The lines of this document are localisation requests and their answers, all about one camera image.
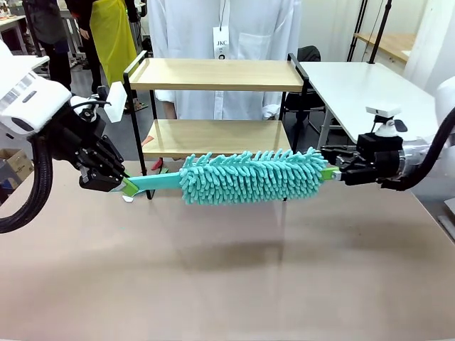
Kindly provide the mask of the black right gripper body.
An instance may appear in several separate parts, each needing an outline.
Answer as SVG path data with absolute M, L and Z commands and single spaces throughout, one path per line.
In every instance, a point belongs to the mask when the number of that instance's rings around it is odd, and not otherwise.
M 400 166 L 398 151 L 381 151 L 363 156 L 356 153 L 340 166 L 341 180 L 346 185 L 376 183 L 395 176 Z

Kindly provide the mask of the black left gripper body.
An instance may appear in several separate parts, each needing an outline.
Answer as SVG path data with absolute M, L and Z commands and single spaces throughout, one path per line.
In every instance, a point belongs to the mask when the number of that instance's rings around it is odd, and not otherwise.
M 106 123 L 99 114 L 92 113 L 93 121 L 81 118 L 71 107 L 62 107 L 38 132 L 52 158 L 67 161 L 73 167 L 91 167 L 94 161 L 89 152 L 94 151 L 101 139 Z

